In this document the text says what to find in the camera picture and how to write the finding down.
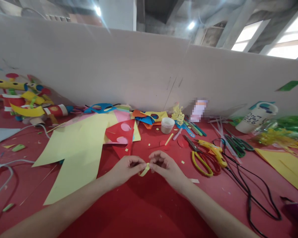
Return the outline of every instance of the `white container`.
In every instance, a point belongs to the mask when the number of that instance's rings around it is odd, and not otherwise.
[[[268,104],[269,110],[261,108],[261,104]],[[272,118],[278,112],[278,107],[268,102],[260,102],[243,120],[235,127],[236,130],[248,134]]]
[[[169,134],[172,131],[172,128],[175,124],[175,121],[169,117],[162,118],[161,121],[161,131],[164,134]]]

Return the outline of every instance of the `scissors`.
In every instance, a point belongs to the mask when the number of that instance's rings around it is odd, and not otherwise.
[[[199,149],[196,147],[196,145],[195,145],[195,144],[188,138],[187,135],[184,135],[184,136],[185,136],[186,140],[189,142],[190,146],[193,148],[193,151],[192,151],[192,161],[193,161],[195,167],[196,167],[202,174],[204,174],[204,175],[207,176],[207,177],[211,177],[211,176],[213,176],[213,174],[214,174],[214,175],[218,175],[218,174],[220,174],[220,173],[221,173],[221,167],[220,167],[220,164],[219,164],[216,160],[212,159],[211,156],[209,156],[209,155],[207,155],[206,153],[204,153],[204,152],[202,152],[201,150],[199,150]],[[205,166],[205,168],[208,170],[208,173],[205,172],[205,171],[203,171],[203,170],[198,166],[198,164],[197,164],[196,161],[195,161],[195,157],[197,157],[197,158],[199,159],[199,161]],[[208,159],[209,161],[212,162],[212,164],[214,165],[215,169],[212,169],[212,168],[211,168],[209,162],[208,162],[206,159]]]
[[[228,141],[228,143],[231,145],[231,147],[234,149],[234,151],[236,152],[237,156],[239,158],[242,158],[245,156],[245,150],[246,151],[254,151],[254,148],[247,143],[246,141],[237,138],[236,136],[234,136],[228,129],[225,128],[225,130],[230,134],[227,135],[225,134],[225,139]]]

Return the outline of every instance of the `green scissors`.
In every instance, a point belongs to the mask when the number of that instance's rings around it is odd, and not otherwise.
[[[225,134],[225,139],[228,141],[228,143],[230,144],[230,146],[234,149],[234,151],[236,152],[237,156],[239,158],[242,158],[245,156],[245,150],[246,151],[254,151],[254,148],[247,143],[246,141],[237,138],[236,136],[234,136],[228,129],[225,129],[229,134]]]

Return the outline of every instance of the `window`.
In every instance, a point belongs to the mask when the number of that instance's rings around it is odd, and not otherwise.
[[[250,39],[254,36],[255,32],[257,31],[257,29],[259,28],[262,22],[263,21],[259,21],[244,27],[238,39],[236,40],[232,50],[243,51],[247,46],[248,42],[250,41]]]

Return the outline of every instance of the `hand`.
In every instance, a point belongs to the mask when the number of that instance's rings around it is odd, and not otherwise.
[[[176,191],[182,193],[182,188],[189,181],[181,171],[176,162],[161,150],[152,152],[149,155],[151,172],[156,171],[173,187]]]
[[[131,176],[144,170],[147,167],[146,162],[138,156],[124,156],[118,163],[104,176],[109,182],[110,190],[118,187]]]

